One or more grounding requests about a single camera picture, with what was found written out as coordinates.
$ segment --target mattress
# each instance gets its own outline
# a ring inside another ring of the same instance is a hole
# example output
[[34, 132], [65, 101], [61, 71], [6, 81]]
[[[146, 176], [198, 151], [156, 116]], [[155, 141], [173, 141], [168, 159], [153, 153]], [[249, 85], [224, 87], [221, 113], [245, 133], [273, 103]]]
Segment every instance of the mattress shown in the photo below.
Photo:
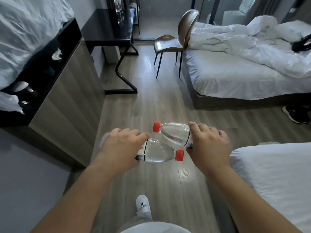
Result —
[[194, 89], [205, 96], [259, 100], [311, 92], [311, 77], [283, 76], [267, 66], [224, 52], [188, 49], [183, 61]]
[[311, 232], [311, 143], [243, 147], [231, 167], [304, 233]]

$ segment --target metal chair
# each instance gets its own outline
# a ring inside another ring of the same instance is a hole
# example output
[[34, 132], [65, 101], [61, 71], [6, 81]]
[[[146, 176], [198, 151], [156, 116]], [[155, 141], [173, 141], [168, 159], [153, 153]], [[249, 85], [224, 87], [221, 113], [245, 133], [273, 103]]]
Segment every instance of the metal chair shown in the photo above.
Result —
[[171, 35], [163, 35], [161, 37], [158, 37], [155, 40], [155, 43], [153, 46], [155, 49], [156, 56], [155, 56], [155, 62], [153, 63], [153, 67], [155, 66], [158, 54], [161, 53], [156, 78], [158, 78], [163, 53], [165, 53], [165, 52], [176, 52], [176, 61], [175, 61], [175, 65], [176, 65], [177, 64], [178, 52], [181, 52], [180, 64], [179, 64], [179, 76], [178, 76], [178, 78], [180, 78], [180, 70], [181, 70], [181, 61], [182, 61], [182, 57], [183, 57], [183, 50], [185, 50], [188, 46], [192, 27], [193, 27], [194, 23], [196, 22], [196, 20], [198, 19], [198, 17], [199, 17], [199, 12], [197, 10], [188, 10], [183, 15], [183, 17], [181, 18], [181, 20], [178, 24], [178, 37], [177, 38], [175, 38]]

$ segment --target red bottle cap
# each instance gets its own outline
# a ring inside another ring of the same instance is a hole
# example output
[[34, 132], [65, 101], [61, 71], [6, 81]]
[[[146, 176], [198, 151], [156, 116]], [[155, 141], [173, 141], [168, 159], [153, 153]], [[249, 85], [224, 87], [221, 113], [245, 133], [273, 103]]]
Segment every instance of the red bottle cap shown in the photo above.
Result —
[[182, 149], [177, 149], [176, 150], [175, 160], [176, 161], [183, 161], [184, 160], [184, 150], [182, 150]]
[[160, 131], [161, 125], [162, 123], [155, 122], [155, 124], [153, 125], [152, 131], [158, 133]]

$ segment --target person's left hand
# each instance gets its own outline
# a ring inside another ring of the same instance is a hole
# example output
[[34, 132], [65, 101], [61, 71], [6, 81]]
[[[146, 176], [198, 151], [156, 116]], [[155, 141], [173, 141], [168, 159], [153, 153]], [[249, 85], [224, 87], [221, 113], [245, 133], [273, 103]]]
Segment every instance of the person's left hand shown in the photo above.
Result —
[[150, 138], [148, 133], [140, 133], [137, 129], [113, 129], [93, 161], [102, 165], [108, 175], [113, 178], [137, 166], [135, 159], [139, 149]]

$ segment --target black desk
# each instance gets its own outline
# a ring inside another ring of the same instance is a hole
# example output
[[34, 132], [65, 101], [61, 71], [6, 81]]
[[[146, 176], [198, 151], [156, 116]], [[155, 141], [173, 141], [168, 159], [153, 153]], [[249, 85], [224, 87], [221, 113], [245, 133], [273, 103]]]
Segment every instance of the black desk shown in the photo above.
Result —
[[[118, 71], [124, 56], [138, 55], [138, 51], [133, 45], [134, 14], [134, 9], [123, 10], [119, 13], [109, 9], [96, 9], [81, 30], [90, 53], [95, 46], [125, 47], [125, 51], [117, 63], [115, 72], [132, 89], [105, 90], [106, 95], [137, 93], [137, 88]], [[128, 52], [130, 47], [135, 52]]]

